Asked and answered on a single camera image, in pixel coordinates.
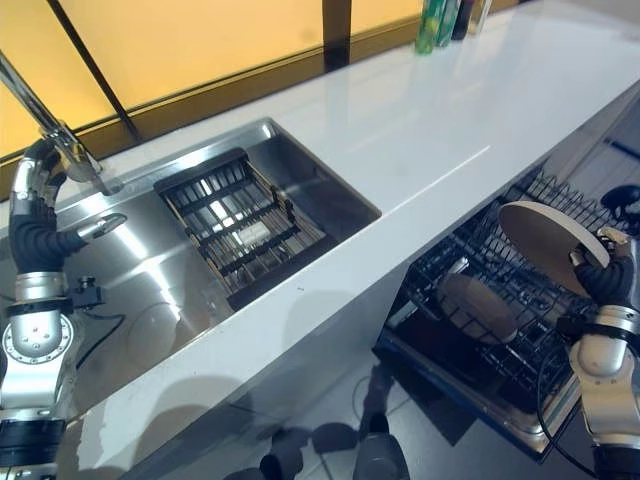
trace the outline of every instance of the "chrome faucet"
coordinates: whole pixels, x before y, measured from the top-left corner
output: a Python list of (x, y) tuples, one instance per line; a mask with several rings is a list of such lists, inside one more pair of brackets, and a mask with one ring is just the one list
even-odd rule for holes
[(104, 195), (112, 195), (120, 187), (107, 187), (100, 177), (102, 167), (87, 151), (85, 146), (74, 135), (71, 129), (58, 120), (42, 103), (31, 87), (11, 65), (2, 50), (0, 50), (0, 80), (31, 114), (38, 125), (40, 134), (50, 138), (66, 159), (65, 171), (67, 176), (76, 182), (91, 182)]

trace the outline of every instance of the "metal wire rack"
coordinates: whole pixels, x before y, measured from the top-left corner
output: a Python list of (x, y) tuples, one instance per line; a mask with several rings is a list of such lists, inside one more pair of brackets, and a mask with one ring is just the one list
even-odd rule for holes
[[(518, 325), (515, 339), (503, 343), (480, 320), (469, 316), (469, 321), (477, 322), (485, 332), (475, 343), (476, 349), (501, 375), (534, 394), (545, 355), (563, 342), (554, 329), (555, 321), (561, 315), (585, 313), (592, 303), (551, 282), (510, 244), (498, 224), (498, 210), (519, 199), (561, 210), (590, 231), (604, 225), (620, 227), (596, 201), (585, 199), (570, 185), (557, 182), (538, 168), (415, 261), (404, 291), (428, 317), (446, 320), (436, 291), (452, 267), (460, 271), (463, 265), (461, 273), (482, 281), (511, 307)], [(482, 341), (488, 336), (493, 337), (490, 344)], [(570, 373), (566, 355), (554, 358), (545, 368), (543, 394), (553, 393)]]
[(222, 157), (155, 188), (233, 296), (274, 278), (327, 236), (251, 165), (244, 150)]

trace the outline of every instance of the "stainless steel sink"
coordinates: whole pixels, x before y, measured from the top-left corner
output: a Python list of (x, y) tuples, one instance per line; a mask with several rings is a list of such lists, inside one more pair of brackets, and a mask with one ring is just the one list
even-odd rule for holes
[[(228, 286), (194, 248), (184, 225), (154, 191), (157, 182), (198, 165), (215, 168), (215, 159), (234, 148), (243, 149), (251, 165), (277, 187), (283, 198), (292, 202), (315, 231), (330, 237), (332, 245), (380, 215), (269, 119), (214, 138), (168, 158), (162, 165), (136, 172), (133, 178), (124, 179), (125, 187), (117, 195), (95, 194), (62, 209), (58, 218), (63, 227), (72, 227), (105, 212), (124, 213), (128, 217), (124, 225), (66, 263), (70, 284), (80, 276), (91, 275), (105, 290), (107, 303), (91, 313), (126, 315), (123, 325), (91, 355), (78, 374), (79, 412), (234, 313), (227, 300)], [(12, 267), (9, 259), (2, 263), (7, 274), (3, 275), (1, 287), (6, 292), (12, 288), (13, 277), (8, 274)], [(80, 354), (109, 331), (114, 322), (87, 317), (86, 339)]]

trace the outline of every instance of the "bottle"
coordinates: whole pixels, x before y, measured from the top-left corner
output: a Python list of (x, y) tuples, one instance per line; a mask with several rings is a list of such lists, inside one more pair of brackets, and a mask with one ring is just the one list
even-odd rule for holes
[(492, 0), (479, 0), (479, 8), (476, 7), (471, 13), (471, 20), (469, 21), (469, 33), (477, 35), (482, 31), (484, 27), (484, 21), (489, 16), (489, 10), (491, 9)]
[(424, 0), (420, 26), (416, 36), (416, 52), (418, 54), (428, 55), (433, 52), (445, 3), (446, 0)]
[(453, 27), (456, 24), (456, 17), (458, 16), (459, 9), (460, 0), (447, 0), (447, 3), (444, 6), (442, 21), (440, 22), (440, 28), (438, 29), (436, 46), (446, 47), (447, 45), (449, 45), (451, 34), (453, 33)]
[(462, 40), (467, 35), (467, 29), (469, 28), (469, 19), (471, 18), (471, 11), (473, 10), (473, 2), (475, 0), (462, 0), (460, 9), (458, 10), (458, 17), (456, 23), (453, 26), (453, 33), (451, 35), (452, 40)]

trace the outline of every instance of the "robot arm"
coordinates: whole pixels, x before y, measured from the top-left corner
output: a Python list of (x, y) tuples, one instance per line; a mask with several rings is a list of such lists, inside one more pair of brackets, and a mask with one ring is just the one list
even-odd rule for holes
[(570, 362), (594, 441), (596, 475), (640, 479), (640, 370), (634, 348), (640, 333), (640, 242), (614, 229), (600, 233), (613, 245), (607, 268), (591, 266), (581, 251), (571, 254), (576, 276), (599, 311), (583, 326)]
[(16, 303), (2, 334), (6, 363), (0, 386), (0, 480), (53, 479), (66, 426), (82, 328), (63, 273), (64, 260), (122, 224), (112, 214), (58, 232), (56, 196), (66, 174), (51, 140), (20, 161), (10, 198), (9, 241), (18, 275)]

